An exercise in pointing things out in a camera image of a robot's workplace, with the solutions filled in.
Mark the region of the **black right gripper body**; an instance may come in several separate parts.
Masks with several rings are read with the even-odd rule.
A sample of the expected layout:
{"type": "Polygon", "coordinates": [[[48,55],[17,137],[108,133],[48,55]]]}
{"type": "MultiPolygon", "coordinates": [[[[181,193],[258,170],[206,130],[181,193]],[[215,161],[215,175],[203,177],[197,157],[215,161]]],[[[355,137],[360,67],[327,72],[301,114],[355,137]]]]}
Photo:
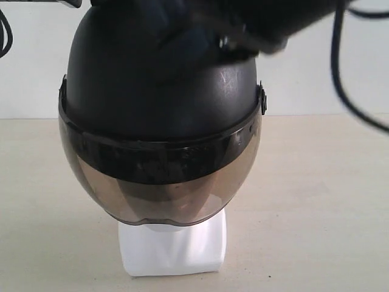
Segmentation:
{"type": "Polygon", "coordinates": [[[349,1],[159,1],[163,61],[243,61],[282,51],[290,37],[349,1]]]}

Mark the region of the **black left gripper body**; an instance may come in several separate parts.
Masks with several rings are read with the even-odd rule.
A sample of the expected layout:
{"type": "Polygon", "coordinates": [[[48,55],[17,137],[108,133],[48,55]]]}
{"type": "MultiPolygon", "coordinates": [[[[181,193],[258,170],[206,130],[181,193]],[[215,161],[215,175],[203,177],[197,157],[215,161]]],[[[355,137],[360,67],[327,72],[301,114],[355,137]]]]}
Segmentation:
{"type": "Polygon", "coordinates": [[[80,8],[83,4],[83,0],[52,0],[52,2],[63,4],[69,8],[80,8]]]}

